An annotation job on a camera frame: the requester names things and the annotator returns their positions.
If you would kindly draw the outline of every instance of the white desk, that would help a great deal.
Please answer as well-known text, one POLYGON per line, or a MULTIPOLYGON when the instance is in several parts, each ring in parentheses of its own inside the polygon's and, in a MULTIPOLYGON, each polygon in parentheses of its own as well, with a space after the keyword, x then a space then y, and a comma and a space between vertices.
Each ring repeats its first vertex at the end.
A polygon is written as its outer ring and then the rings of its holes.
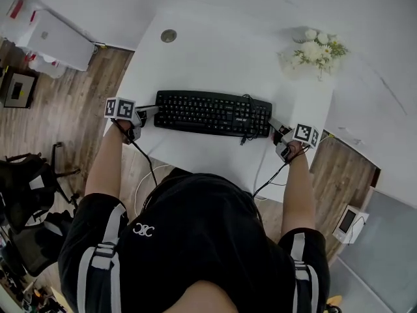
MULTIPOLYGON (((305 122, 322 131, 332 88, 314 78, 291 82, 282 76, 277 52, 289 43, 279 43, 278 38, 276 43, 189 16, 159 14, 137 47, 117 96, 143 106, 154 104, 156 92, 163 89, 248 93, 271 102, 273 116, 283 123, 305 122), (166 29, 178 34, 169 44, 160 40, 166 29)), ((138 145, 158 160, 194 173, 221 175, 250 192, 283 164, 269 138, 240 146, 240 138, 156 128, 153 120, 142 130, 138 145)), ((314 154, 315 150, 307 153, 310 164, 314 154)), ((285 183, 287 175, 285 167, 274 182, 285 183)), ((260 195, 282 201, 283 191, 282 186, 268 185, 260 195)))

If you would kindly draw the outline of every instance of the screen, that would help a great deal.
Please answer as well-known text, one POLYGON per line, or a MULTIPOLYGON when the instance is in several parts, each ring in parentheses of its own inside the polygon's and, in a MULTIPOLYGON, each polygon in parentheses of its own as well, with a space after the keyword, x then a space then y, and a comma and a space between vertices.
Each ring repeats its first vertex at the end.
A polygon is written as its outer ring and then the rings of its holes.
POLYGON ((346 233, 347 230, 349 229, 349 227, 351 227, 352 221, 354 220, 356 216, 355 212, 352 212, 351 210, 347 210, 345 218, 343 218, 339 229, 343 232, 346 233))
POLYGON ((23 84, 20 82, 16 82, 14 84, 13 92, 12 92, 12 100, 18 100, 20 96, 20 91, 22 90, 23 84))

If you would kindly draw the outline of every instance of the shirt logo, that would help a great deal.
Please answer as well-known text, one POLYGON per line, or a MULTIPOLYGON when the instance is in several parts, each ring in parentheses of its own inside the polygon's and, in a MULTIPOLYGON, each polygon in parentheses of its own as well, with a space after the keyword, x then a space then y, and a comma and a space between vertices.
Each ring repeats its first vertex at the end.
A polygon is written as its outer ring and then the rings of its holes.
POLYGON ((149 231, 153 231, 154 229, 154 226, 142 225, 140 222, 137 222, 135 228, 133 229, 133 233, 139 234, 142 237, 152 237, 152 233, 149 231))

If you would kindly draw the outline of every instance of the small device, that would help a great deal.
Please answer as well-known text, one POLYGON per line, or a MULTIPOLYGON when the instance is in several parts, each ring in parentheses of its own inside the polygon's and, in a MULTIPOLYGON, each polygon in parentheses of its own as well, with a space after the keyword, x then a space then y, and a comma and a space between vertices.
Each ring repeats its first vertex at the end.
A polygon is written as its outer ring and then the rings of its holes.
POLYGON ((274 145, 275 153, 283 160, 287 162, 287 157, 291 153, 291 150, 288 147, 288 143, 293 140, 293 133, 294 131, 284 125, 283 123, 279 122, 275 118, 271 117, 269 120, 269 124, 274 128, 274 145))
POLYGON ((7 67, 3 80, 0 79, 0 102, 5 108, 29 108, 37 79, 36 74, 30 71, 7 67))
POLYGON ((110 97, 106 100, 105 118, 124 119, 130 121, 131 127, 127 130, 129 138, 124 137, 123 142, 130 144, 141 136, 141 129, 148 118, 159 112, 158 106, 135 107, 135 101, 121 97, 110 97))
POLYGON ((341 243, 354 243, 368 217, 368 213, 361 212, 351 205, 346 206, 345 212, 343 212, 338 225, 333 231, 333 236, 341 243))
POLYGON ((293 140, 298 140, 304 144, 310 145, 312 148, 316 148, 319 141, 319 131, 316 127, 306 124, 297 124, 294 129, 293 140))

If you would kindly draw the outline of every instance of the hand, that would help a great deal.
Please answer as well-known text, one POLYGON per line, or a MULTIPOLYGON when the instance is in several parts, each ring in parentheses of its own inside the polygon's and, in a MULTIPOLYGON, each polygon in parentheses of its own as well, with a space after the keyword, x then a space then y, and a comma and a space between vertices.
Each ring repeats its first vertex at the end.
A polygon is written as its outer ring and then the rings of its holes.
POLYGON ((299 142, 298 140, 291 140, 288 144, 287 144, 290 153, 288 154, 288 161, 291 161, 292 159, 294 159, 294 157, 296 157, 299 154, 302 154, 304 151, 302 150, 302 143, 299 142))
POLYGON ((124 119, 118 119, 117 122, 125 131, 129 130, 132 127, 132 124, 130 121, 125 121, 124 119))

